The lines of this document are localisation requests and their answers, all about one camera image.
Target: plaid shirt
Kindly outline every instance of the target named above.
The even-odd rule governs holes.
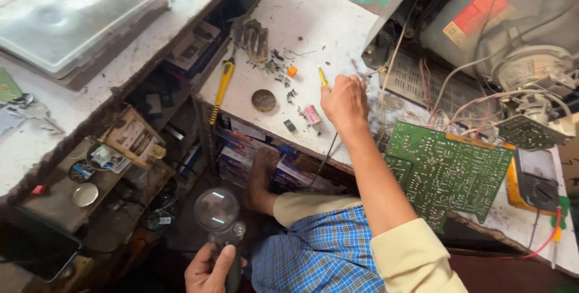
[[[309,216],[252,253],[257,292],[386,292],[362,206]]]

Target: screwdriver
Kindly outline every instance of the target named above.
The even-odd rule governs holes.
[[[557,250],[559,250],[559,242],[561,241],[561,227],[557,226],[555,236],[553,237],[553,259],[551,260],[551,268],[555,269],[557,266]]]
[[[318,71],[320,72],[320,77],[322,78],[322,86],[328,86],[328,81],[326,81],[326,79],[324,78],[324,73],[322,72],[322,68],[320,67],[320,65],[318,65]],[[332,144],[329,145],[328,153],[326,154],[326,156],[322,160],[322,163],[320,163],[320,166],[318,167],[318,171],[316,171],[315,177],[312,180],[312,182],[310,183],[310,186],[314,185],[315,180],[320,176],[320,172],[322,171],[324,164],[328,160],[329,153],[332,151],[332,148],[334,147],[334,143],[336,142],[336,137],[337,137],[337,132],[334,135],[334,139],[332,140]]]
[[[322,77],[322,86],[327,86],[328,82],[324,78],[324,73],[322,72],[322,67],[320,67],[320,65],[318,65],[318,71],[320,72],[320,77]]]
[[[229,60],[223,61],[225,65],[223,66],[223,71],[221,72],[221,81],[219,83],[219,89],[217,90],[217,96],[215,97],[213,112],[211,112],[211,116],[209,117],[209,125],[211,126],[213,126],[217,120],[217,114],[219,113],[221,101],[223,101],[225,90],[227,89],[227,85],[229,85],[229,80],[231,80],[233,69],[235,69],[235,59],[233,57],[235,56],[236,49],[237,47],[234,46],[231,58],[229,58]]]

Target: white table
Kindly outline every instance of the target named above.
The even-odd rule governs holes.
[[[238,50],[237,66],[221,104],[222,112],[248,126],[286,141],[312,156],[325,155],[334,137],[335,128],[324,116],[319,104],[320,76],[316,64],[322,67],[330,87],[333,86],[337,74],[367,72],[360,54],[364,49],[366,33],[377,16],[348,0],[261,0],[251,16],[261,22],[263,27],[269,28],[270,49],[275,48],[280,52],[286,49],[296,53],[315,52],[298,56],[290,61],[287,59],[283,62],[276,61],[286,66],[293,63],[298,68],[298,74],[292,79],[291,86],[285,88],[282,83],[274,80],[273,75],[252,68],[251,64],[246,63],[248,58],[245,52]],[[230,53],[227,53],[225,59],[228,59],[229,55]],[[214,103],[221,71],[221,67],[215,68],[199,91],[198,98],[204,104]],[[385,95],[387,109],[383,117],[377,107],[378,77],[369,80],[368,88],[368,103],[371,109],[369,120],[374,134],[379,129],[380,120],[385,126],[393,125],[396,120],[414,124],[426,123],[428,113],[423,108],[388,94]],[[271,112],[262,113],[253,108],[251,95],[258,89],[267,89],[276,96],[277,105]],[[291,89],[295,89],[298,96],[292,98],[293,104],[288,104],[286,94]],[[308,128],[308,121],[298,115],[298,106],[303,108],[305,104],[314,104],[323,119],[315,129]],[[284,126],[283,122],[286,119],[290,119],[297,127],[293,133]],[[335,149],[329,163],[343,170],[351,166],[350,157],[343,145]],[[566,196],[556,148],[554,156],[561,184],[560,194]],[[496,237],[502,238],[502,242],[518,248],[528,245],[536,217],[532,212],[508,204],[504,184],[484,224],[479,225],[474,215],[462,214],[462,216],[466,218],[469,226],[484,233],[496,233]],[[558,265],[570,273],[579,274],[579,253],[571,216],[566,220],[568,229],[562,234]],[[535,250],[543,244],[551,231],[548,217],[541,216],[532,249]],[[551,260],[551,253],[552,246],[548,246],[539,255]]]
[[[70,139],[83,122],[111,100],[113,94],[119,94],[131,84],[146,66],[158,63],[163,58],[158,53],[167,49],[181,30],[198,22],[196,17],[206,12],[215,1],[169,0],[170,9],[79,92],[70,91],[0,58],[0,66],[6,67],[24,92],[34,94],[46,104],[52,118],[65,131],[62,135],[49,135],[38,127],[42,124],[40,121],[28,120],[0,138],[0,197],[15,188],[26,175],[35,176],[41,161],[49,160],[59,144]]]

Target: green circuit board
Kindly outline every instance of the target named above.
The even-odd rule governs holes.
[[[512,156],[509,148],[397,122],[384,161],[416,214],[443,233],[450,211],[485,221]]]

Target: foot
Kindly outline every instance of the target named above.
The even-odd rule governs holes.
[[[273,215],[273,201],[277,198],[277,194],[270,193],[267,188],[271,174],[279,161],[277,150],[268,148],[258,150],[251,168],[250,183],[243,198],[247,208]]]

